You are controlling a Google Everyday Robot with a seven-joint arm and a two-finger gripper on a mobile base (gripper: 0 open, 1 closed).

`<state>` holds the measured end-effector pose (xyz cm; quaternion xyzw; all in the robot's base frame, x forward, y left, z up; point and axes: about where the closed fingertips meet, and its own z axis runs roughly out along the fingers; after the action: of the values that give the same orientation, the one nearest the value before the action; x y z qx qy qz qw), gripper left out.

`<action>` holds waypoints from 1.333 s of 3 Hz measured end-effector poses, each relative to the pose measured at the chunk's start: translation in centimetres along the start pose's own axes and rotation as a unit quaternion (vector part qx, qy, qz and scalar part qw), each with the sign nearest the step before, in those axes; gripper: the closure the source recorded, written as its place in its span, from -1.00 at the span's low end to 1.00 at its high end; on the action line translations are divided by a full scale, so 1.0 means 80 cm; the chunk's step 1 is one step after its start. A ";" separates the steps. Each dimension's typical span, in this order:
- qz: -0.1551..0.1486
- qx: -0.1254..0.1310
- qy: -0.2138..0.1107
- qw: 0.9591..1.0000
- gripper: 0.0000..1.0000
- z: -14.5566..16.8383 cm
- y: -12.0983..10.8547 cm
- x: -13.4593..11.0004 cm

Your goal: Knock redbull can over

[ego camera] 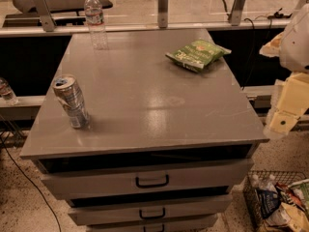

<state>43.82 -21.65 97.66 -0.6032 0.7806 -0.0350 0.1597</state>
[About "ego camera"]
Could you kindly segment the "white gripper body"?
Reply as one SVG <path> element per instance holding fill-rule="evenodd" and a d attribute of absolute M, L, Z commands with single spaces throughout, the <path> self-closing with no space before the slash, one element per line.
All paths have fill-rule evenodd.
<path fill-rule="evenodd" d="M 264 44 L 259 53 L 266 57 L 278 57 L 280 52 L 280 44 L 282 39 L 283 33 L 279 33 L 276 35 L 270 42 Z"/>

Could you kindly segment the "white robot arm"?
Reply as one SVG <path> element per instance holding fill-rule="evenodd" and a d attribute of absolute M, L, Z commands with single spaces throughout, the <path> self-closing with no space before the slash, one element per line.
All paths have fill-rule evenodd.
<path fill-rule="evenodd" d="M 291 72 L 285 81 L 275 81 L 264 128 L 267 138 L 279 139 L 309 109 L 309 4 L 293 16 L 282 33 L 263 45 L 259 53 L 278 57 L 280 65 Z"/>

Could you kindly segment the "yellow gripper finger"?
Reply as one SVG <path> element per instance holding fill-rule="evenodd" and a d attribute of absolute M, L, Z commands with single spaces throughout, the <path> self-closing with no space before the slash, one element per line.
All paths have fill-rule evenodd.
<path fill-rule="evenodd" d="M 287 135 L 309 108 L 309 74 L 292 72 L 285 81 L 276 81 L 267 119 L 268 129 Z"/>

